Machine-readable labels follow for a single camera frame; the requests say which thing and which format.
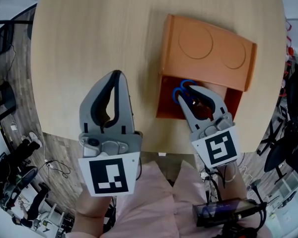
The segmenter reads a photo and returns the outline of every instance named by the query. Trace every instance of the wood plank floor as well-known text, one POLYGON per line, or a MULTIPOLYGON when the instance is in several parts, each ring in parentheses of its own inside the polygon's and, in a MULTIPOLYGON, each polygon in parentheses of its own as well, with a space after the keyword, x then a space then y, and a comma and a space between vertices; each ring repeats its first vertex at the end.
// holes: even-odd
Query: wood plank floor
MULTIPOLYGON (((34 11, 35 9, 32 9, 21 15, 18 19, 29 19, 34 11)), ((84 183, 77 162, 77 159, 82 156, 82 149, 77 141, 42 133, 32 91, 30 67, 31 41, 27 36, 27 25, 15 26, 13 45, 16 51, 16 57, 11 71, 9 72, 8 81, 14 90, 17 111, 14 115, 8 116, 2 121, 3 129, 7 138, 11 140, 14 148, 21 142, 21 135, 27 135, 30 131, 35 132, 41 141, 45 143, 45 149, 40 148, 30 157, 33 165, 41 167, 44 164, 45 158, 48 160, 58 160, 69 167, 71 173, 68 175, 69 178, 65 179, 61 173, 48 170, 48 168, 44 166, 39 171, 34 185, 44 181, 52 190, 49 200, 52 203, 56 202, 59 210, 74 215, 75 201, 81 192, 81 185, 84 183), (12 121, 17 123, 18 132, 11 130, 10 124, 12 121)), ((10 67, 13 56, 13 48, 0 56, 1 79, 4 78, 6 71, 10 67)), ((261 178, 262 182, 259 191, 262 196, 265 196, 272 190, 274 181, 278 178, 275 171, 270 173, 264 173, 263 171, 267 154, 268 152, 259 157, 256 153, 246 153, 242 163, 240 163, 241 160, 238 162, 240 167, 247 167, 246 173, 252 175, 253 180, 261 178)), ((64 172, 67 171, 57 163, 53 163, 53 165, 58 169, 62 169, 64 172)), ((281 170, 283 173, 291 172, 291 168, 287 164, 284 165, 281 170)), ((248 184, 250 176, 244 175, 243 177, 245 183, 248 184)))

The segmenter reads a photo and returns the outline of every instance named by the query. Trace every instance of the wooden table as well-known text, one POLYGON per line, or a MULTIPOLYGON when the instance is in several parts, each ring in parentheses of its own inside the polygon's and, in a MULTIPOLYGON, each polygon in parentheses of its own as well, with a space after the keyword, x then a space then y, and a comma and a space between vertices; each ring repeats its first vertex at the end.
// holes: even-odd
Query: wooden table
POLYGON ((31 44, 35 104, 45 133, 75 139, 79 106, 97 80, 128 80, 143 150, 193 153, 185 120, 156 119, 159 56, 168 13, 228 29, 258 45, 250 89, 235 122, 243 152, 255 151, 272 116, 285 64, 282 0, 39 0, 31 44))

